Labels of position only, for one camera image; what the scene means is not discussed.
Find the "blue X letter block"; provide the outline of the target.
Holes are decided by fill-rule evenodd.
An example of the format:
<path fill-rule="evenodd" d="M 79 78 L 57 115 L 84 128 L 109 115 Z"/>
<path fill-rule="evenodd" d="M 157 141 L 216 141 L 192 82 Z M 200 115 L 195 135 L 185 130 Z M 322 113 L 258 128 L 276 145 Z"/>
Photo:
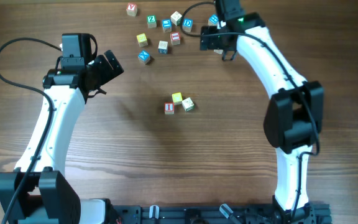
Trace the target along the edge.
<path fill-rule="evenodd" d="M 141 51 L 138 55 L 138 59 L 140 62 L 142 62 L 144 65 L 147 65 L 150 61 L 150 54 L 146 51 Z"/>

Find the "green J letter block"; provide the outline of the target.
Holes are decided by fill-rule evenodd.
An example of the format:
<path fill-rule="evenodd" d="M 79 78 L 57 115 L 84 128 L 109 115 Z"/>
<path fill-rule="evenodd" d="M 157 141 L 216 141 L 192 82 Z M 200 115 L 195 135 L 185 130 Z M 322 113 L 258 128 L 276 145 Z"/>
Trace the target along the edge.
<path fill-rule="evenodd" d="M 193 103 L 191 98 L 186 98 L 186 99 L 182 100 L 181 103 L 182 103 L 182 106 L 185 111 L 192 110 L 195 106 L 195 104 Z"/>

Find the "yellow O letter block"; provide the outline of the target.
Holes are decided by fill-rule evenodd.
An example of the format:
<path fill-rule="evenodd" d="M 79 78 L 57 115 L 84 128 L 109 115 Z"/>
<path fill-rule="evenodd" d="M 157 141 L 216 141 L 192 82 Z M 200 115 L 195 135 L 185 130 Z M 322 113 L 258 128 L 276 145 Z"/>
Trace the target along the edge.
<path fill-rule="evenodd" d="M 180 92 L 172 94 L 172 101 L 174 105 L 180 105 L 183 101 L 182 95 Z"/>

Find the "red I letter block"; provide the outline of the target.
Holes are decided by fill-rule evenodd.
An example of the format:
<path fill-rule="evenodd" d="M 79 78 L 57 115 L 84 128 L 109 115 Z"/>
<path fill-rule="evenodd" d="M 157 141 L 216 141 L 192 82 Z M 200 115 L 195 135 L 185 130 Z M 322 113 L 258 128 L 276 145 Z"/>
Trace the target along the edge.
<path fill-rule="evenodd" d="M 175 113 L 174 103 L 165 103 L 164 104 L 164 113 L 165 114 L 174 114 Z"/>

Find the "green N letter block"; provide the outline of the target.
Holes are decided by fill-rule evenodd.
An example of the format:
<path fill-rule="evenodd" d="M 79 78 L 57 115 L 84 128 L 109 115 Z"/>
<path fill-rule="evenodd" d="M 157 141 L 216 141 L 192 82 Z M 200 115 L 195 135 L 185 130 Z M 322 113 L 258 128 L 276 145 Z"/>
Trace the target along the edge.
<path fill-rule="evenodd" d="M 223 54 L 223 50 L 219 50 L 219 49 L 215 49 L 214 52 L 217 54 Z"/>

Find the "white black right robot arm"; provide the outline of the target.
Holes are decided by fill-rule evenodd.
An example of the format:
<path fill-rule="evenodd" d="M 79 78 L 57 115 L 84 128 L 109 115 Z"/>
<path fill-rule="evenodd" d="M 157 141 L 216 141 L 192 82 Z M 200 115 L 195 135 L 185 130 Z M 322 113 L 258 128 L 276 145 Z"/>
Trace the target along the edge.
<path fill-rule="evenodd" d="M 201 33 L 201 48 L 234 51 L 262 82 L 269 97 L 264 133 L 277 155 L 275 201 L 283 211 L 295 212 L 309 202 L 307 166 L 319 153 L 324 89 L 290 65 L 257 13 L 246 14 L 239 1 L 213 4 L 218 25 Z"/>

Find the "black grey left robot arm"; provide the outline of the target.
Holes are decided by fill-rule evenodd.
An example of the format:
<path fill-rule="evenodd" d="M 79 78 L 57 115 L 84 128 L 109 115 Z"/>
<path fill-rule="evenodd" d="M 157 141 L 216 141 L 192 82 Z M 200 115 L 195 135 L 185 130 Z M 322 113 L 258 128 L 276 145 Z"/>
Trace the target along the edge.
<path fill-rule="evenodd" d="M 63 34 L 62 55 L 38 89 L 42 109 L 14 170 L 0 173 L 4 223 L 121 223 L 108 199 L 79 198 L 65 178 L 68 147 L 86 102 L 123 73 L 91 34 Z"/>

